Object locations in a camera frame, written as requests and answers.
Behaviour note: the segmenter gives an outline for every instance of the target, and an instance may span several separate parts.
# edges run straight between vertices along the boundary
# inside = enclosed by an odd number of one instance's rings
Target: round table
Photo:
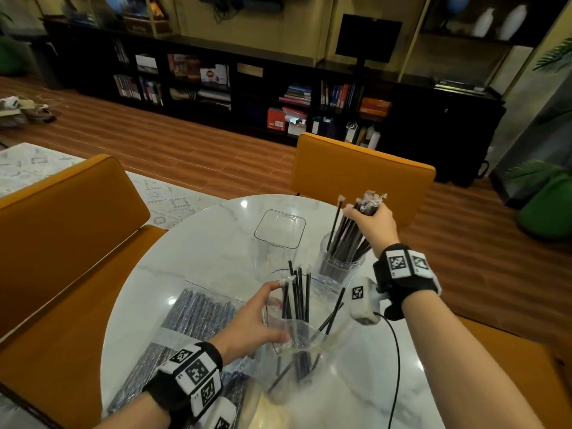
[[[320,201],[292,195],[253,195],[223,201],[179,223],[145,254],[119,293],[101,356],[104,409],[147,348],[170,305],[189,286],[185,280],[243,301],[260,288],[254,270],[254,231],[269,209],[306,220],[296,263],[313,265],[320,240],[331,230],[336,212],[334,206]],[[373,279],[374,261],[369,252],[357,274]],[[392,428],[443,428],[407,323],[401,320],[392,324],[401,357]],[[388,325],[383,321],[371,327],[358,325],[345,346],[351,352],[346,352],[349,357],[339,367],[336,385],[326,383],[323,387],[336,391],[325,394],[332,410],[327,427],[387,427],[397,381],[397,352]]]

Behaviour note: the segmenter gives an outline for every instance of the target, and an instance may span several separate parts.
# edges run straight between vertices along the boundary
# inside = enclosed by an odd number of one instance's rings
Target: computer monitor
[[[357,65],[365,60],[389,63],[402,24],[344,13],[336,54],[357,58]]]

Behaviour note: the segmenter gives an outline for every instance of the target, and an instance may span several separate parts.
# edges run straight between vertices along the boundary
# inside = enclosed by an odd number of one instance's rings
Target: black bookshelf
[[[376,129],[382,133],[377,150],[434,165],[437,180],[461,186],[468,186],[475,179],[505,111],[499,96],[493,93],[467,96],[435,90],[430,78],[404,75],[398,82],[395,72],[370,68],[356,71],[350,64],[329,61],[314,66],[308,57],[183,36],[154,39],[123,29],[73,24],[63,16],[46,16],[43,22],[69,82],[79,93],[290,146],[296,146],[296,136],[267,129],[268,108],[304,111],[308,114],[308,131],[316,116],[333,118],[344,127],[347,122],[357,122],[360,127],[376,123]],[[124,46],[128,64],[119,60],[114,39]],[[139,72],[137,54],[154,57],[158,73]],[[167,54],[191,55],[208,62],[210,67],[227,65],[229,87],[175,77]],[[264,75],[260,78],[240,73],[238,63],[260,67]],[[138,84],[139,77],[160,83],[163,105],[121,96],[113,77],[117,74],[130,75]],[[331,85],[355,83],[356,89],[363,88],[364,97],[388,100],[393,107],[386,118],[371,121],[358,112],[359,99],[352,100],[346,108],[321,105],[322,81]],[[309,106],[279,100],[294,83],[312,88]],[[170,87],[228,93],[232,110],[197,100],[174,100],[169,95]]]

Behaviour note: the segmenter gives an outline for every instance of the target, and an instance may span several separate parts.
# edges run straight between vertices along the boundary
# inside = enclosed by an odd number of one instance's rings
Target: white vase
[[[472,28],[471,36],[476,38],[483,38],[487,35],[489,28],[492,24],[492,13],[494,12],[493,7],[489,7],[485,13],[483,13],[479,19],[476,20],[475,26]]]
[[[500,28],[499,39],[501,41],[509,40],[520,28],[526,18],[526,4],[516,6],[504,20],[504,24]]]

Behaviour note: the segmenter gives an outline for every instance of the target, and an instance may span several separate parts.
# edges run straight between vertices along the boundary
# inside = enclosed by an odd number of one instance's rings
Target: human hand
[[[377,212],[371,217],[363,215],[349,203],[343,209],[343,213],[350,220],[356,222],[363,236],[365,236],[371,244],[375,257],[378,259],[379,256],[382,255],[383,250],[390,245],[399,243],[397,224],[393,219],[393,213],[384,203],[382,203]]]
[[[288,333],[268,328],[262,323],[262,308],[270,292],[280,288],[280,281],[269,281],[239,310],[228,326],[209,340],[223,357],[223,365],[248,355],[265,343],[286,343]]]

